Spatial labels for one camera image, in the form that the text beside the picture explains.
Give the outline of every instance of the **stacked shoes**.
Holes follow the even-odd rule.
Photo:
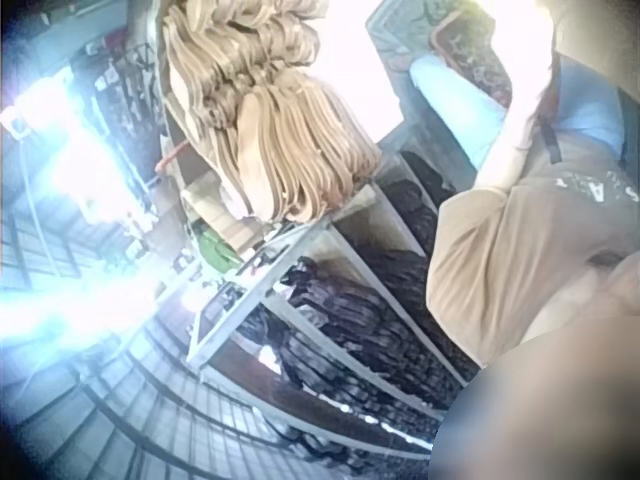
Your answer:
[[[264,222],[309,222],[371,175],[380,151],[344,101],[301,69],[326,0],[188,0],[164,24],[165,103],[228,199]]]

